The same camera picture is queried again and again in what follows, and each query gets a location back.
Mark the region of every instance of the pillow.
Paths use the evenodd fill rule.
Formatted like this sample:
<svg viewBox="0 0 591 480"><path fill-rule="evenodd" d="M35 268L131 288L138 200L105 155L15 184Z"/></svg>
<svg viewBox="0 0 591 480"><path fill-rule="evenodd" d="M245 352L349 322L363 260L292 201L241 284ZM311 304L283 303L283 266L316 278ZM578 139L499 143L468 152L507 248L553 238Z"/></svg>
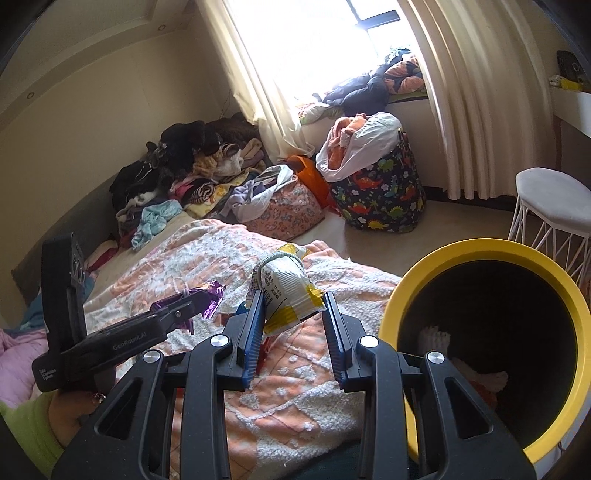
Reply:
<svg viewBox="0 0 591 480"><path fill-rule="evenodd" d="M0 330L0 401L14 408L31 398L35 379L31 363L47 352L45 330L16 338Z"/></svg>
<svg viewBox="0 0 591 480"><path fill-rule="evenodd" d="M407 57L386 70L384 82L392 95L413 93L425 87L423 74L415 56Z"/></svg>

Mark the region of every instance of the curtain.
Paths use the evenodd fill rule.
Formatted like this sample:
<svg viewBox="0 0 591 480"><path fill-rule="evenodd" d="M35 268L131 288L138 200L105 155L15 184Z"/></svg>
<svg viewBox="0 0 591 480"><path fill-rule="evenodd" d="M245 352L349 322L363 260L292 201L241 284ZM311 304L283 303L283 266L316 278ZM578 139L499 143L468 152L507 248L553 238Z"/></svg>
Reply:
<svg viewBox="0 0 591 480"><path fill-rule="evenodd" d="M232 7L236 5L231 0L196 2L213 37L234 98L246 119L258 125L270 159L275 162L293 154L313 154L314 147L306 143L296 111L273 77L272 59L264 58L265 43L279 39L265 35L263 22L244 25L243 18L233 15ZM253 41L252 35L245 35L253 29L258 32L257 41Z"/></svg>
<svg viewBox="0 0 591 480"><path fill-rule="evenodd" d="M550 91L515 0L398 0L416 36L447 162L447 194L516 195L515 175L554 166Z"/></svg>

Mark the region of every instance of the light blue cloth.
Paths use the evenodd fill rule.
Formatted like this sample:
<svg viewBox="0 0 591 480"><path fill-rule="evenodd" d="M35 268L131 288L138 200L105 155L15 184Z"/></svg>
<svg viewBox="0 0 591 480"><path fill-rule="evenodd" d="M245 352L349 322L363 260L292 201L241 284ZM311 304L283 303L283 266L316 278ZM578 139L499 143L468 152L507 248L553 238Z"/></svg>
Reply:
<svg viewBox="0 0 591 480"><path fill-rule="evenodd" d="M84 301L90 297L92 289L95 287L95 279L90 275L86 275L84 279ZM23 333L28 333L31 330L36 330L45 327L45 320L43 318L43 301L41 293L35 297L31 302L25 315L22 317L21 324L16 329L4 329L4 332L11 337L17 337Z"/></svg>
<svg viewBox="0 0 591 480"><path fill-rule="evenodd" d="M158 235L166 222L176 217L183 211L181 204L176 200L167 200L158 205L150 205L142 210L142 219L138 225L134 237L131 239L131 246L137 252L145 244Z"/></svg>

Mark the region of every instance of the person's arm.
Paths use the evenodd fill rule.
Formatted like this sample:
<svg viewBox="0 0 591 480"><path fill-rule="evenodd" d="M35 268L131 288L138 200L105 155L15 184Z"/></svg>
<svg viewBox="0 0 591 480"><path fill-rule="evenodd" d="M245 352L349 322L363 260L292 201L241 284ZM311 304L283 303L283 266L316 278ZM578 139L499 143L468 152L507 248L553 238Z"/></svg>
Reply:
<svg viewBox="0 0 591 480"><path fill-rule="evenodd" d="M0 414L33 464L49 478L64 447L80 429L78 418L97 405L92 393L51 392L15 409L0 402Z"/></svg>

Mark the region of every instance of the pink cloth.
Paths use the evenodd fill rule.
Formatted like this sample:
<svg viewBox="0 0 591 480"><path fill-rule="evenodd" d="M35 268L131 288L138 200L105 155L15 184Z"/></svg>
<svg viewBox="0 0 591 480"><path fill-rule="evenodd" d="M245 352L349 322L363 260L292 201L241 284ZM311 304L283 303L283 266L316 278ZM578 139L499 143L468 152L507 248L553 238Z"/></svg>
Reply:
<svg viewBox="0 0 591 480"><path fill-rule="evenodd" d="M0 401L14 408L31 398L35 379L31 363L47 352L45 330L17 338L0 330Z"/></svg>
<svg viewBox="0 0 591 480"><path fill-rule="evenodd" d="M181 202L184 194L193 186L193 182L200 178L202 177L198 175L188 175L182 180L175 181L168 191L168 198Z"/></svg>

